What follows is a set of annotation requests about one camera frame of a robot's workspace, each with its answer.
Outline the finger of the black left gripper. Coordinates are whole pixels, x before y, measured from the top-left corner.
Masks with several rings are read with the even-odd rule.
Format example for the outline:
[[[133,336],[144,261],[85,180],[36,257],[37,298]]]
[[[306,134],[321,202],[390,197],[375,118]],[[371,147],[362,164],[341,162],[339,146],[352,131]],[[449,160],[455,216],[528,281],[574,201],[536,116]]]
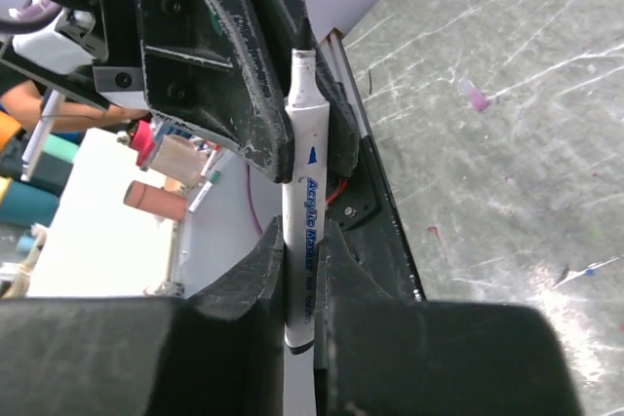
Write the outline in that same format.
[[[295,46],[300,21],[307,15],[305,1],[253,0],[253,5],[280,85],[287,92],[291,81],[291,51]],[[321,53],[317,53],[316,80],[319,90],[331,105],[328,169],[349,177],[358,162],[359,132],[343,89],[332,77]]]
[[[251,0],[137,0],[137,28],[156,117],[291,179],[293,130]]]

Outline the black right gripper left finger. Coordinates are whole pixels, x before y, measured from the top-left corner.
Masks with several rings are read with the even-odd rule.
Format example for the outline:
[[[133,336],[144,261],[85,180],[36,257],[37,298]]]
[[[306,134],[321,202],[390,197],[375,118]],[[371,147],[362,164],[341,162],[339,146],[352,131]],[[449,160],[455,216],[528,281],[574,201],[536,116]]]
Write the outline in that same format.
[[[282,221],[187,299],[1,304],[5,415],[278,415],[284,383]]]

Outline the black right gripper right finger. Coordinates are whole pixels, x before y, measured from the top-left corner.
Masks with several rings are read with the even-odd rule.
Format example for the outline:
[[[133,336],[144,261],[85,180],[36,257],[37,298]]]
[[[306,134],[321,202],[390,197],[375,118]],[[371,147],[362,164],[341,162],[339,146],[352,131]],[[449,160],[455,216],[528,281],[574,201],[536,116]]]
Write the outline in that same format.
[[[315,374],[321,415],[579,415],[563,348],[527,306],[389,295],[329,223]]]

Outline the white black marker pen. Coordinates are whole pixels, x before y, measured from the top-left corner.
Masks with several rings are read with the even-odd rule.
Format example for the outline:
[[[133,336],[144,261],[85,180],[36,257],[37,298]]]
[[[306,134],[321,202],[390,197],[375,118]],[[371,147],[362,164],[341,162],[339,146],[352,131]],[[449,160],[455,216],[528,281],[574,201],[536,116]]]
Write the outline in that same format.
[[[302,354],[315,340],[318,246],[325,234],[330,103],[316,80],[310,22],[301,20],[292,49],[286,112],[294,136],[292,180],[282,187],[286,249],[285,341]]]

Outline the pink pen cap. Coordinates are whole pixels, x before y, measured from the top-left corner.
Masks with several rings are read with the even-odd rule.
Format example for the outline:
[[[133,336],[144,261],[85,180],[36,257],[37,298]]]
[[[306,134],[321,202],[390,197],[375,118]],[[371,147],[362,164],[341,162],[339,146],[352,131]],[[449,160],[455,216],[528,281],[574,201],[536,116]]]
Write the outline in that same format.
[[[459,86],[467,95],[475,110],[483,112],[490,106],[488,97],[471,80],[462,78]]]

